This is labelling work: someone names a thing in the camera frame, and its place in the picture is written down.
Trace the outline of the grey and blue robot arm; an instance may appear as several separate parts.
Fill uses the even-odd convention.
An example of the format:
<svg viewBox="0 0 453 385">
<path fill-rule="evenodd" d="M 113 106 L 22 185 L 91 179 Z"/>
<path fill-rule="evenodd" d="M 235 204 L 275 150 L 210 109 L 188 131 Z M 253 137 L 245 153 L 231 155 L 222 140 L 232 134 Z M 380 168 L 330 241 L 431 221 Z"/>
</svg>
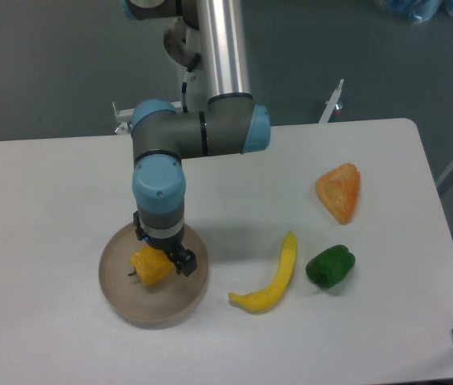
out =
<svg viewBox="0 0 453 385">
<path fill-rule="evenodd" d="M 167 53 L 205 76 L 203 110 L 177 111 L 168 101 L 150 99 L 128 119 L 136 236 L 163 251 L 177 273 L 189 276 L 197 262 L 183 245 L 186 180 L 181 161 L 265 150 L 269 113 L 251 94 L 240 2 L 123 1 L 121 6 L 133 19 L 172 17 L 164 33 Z"/>
</svg>

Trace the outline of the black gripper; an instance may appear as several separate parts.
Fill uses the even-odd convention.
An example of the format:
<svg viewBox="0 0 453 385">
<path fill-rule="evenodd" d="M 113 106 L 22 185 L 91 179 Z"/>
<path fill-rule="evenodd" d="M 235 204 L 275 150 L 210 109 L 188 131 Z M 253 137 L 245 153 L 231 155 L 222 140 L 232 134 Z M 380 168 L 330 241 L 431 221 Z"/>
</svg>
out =
<svg viewBox="0 0 453 385">
<path fill-rule="evenodd" d="M 145 241 L 147 245 L 154 249 L 165 252 L 168 260 L 176 267 L 178 274 L 189 277 L 197 269 L 196 255 L 182 246 L 184 239 L 184 229 L 176 235 L 167 238 L 157 238 L 148 235 L 142 229 L 139 213 L 132 214 L 132 223 L 135 226 L 135 235 L 139 241 Z"/>
</svg>

